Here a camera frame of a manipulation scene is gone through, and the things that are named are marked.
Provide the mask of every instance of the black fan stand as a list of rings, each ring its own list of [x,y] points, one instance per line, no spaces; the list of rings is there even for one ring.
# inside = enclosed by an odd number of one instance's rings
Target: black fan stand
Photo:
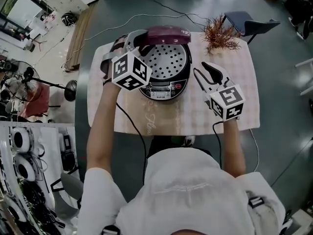
[[[34,75],[34,70],[31,67],[27,67],[26,71],[24,72],[23,76],[24,79],[22,81],[22,83],[26,83],[29,82],[30,80],[35,80],[37,82],[43,83],[43,84],[47,84],[49,86],[53,86],[53,87],[57,87],[60,89],[64,90],[64,97],[67,101],[72,102],[76,99],[76,87],[77,87],[77,81],[76,80],[70,80],[67,85],[64,86],[60,86],[58,84],[53,84],[47,81],[43,81],[39,78],[35,78],[33,77]]]

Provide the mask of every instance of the placemat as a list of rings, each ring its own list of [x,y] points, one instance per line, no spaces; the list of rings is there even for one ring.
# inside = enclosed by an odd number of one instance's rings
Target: placemat
[[[260,105],[254,66],[248,45],[236,39],[239,50],[224,50],[219,54],[207,54],[201,33],[191,32],[189,48],[192,56],[190,79],[183,95],[168,102],[153,101],[139,90],[121,90],[117,102],[130,115],[142,135],[204,135],[213,134],[212,125],[219,121],[212,110],[204,103],[204,95],[192,69],[204,70],[202,61],[212,62],[224,67],[234,83],[238,83],[246,97],[238,126],[240,130],[260,127]],[[88,120],[92,126],[102,93],[103,73],[100,70],[102,56],[110,51],[113,43],[99,47],[92,61],[88,83]],[[223,125],[216,131],[223,132]],[[114,130],[116,132],[137,134],[124,113],[116,108]]]

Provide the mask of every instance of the white sleeve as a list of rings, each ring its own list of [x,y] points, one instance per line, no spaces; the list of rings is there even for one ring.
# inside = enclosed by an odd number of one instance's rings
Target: white sleeve
[[[255,208],[253,210],[249,206],[248,210],[250,215],[253,214],[253,212],[257,213],[257,215],[253,216],[254,218],[257,217],[259,219],[259,224],[261,223],[261,225],[266,225],[271,228],[276,227],[278,230],[277,234],[279,234],[284,222],[286,211],[283,204],[280,202],[275,192],[269,186],[263,176],[259,172],[253,172],[237,177],[236,181],[247,193],[248,198],[253,196],[262,197],[265,202],[263,207]],[[266,228],[264,227],[260,228],[260,231],[265,230]]]
[[[105,226],[115,223],[119,210],[125,204],[120,189],[106,170],[87,170],[77,234],[99,235]]]

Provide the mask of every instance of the orange dried flower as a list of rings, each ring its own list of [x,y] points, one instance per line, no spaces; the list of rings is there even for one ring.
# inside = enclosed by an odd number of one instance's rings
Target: orange dried flower
[[[240,48],[235,38],[240,37],[234,26],[223,27],[223,15],[217,18],[207,19],[207,25],[201,34],[202,40],[208,42],[206,50],[208,53],[214,48],[237,50]]]

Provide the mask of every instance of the purple rice cooker handle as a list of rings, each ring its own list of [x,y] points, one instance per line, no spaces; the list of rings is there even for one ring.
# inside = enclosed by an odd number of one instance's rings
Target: purple rice cooker handle
[[[145,45],[184,45],[191,42],[189,30],[178,26],[162,25],[147,29],[148,37]]]

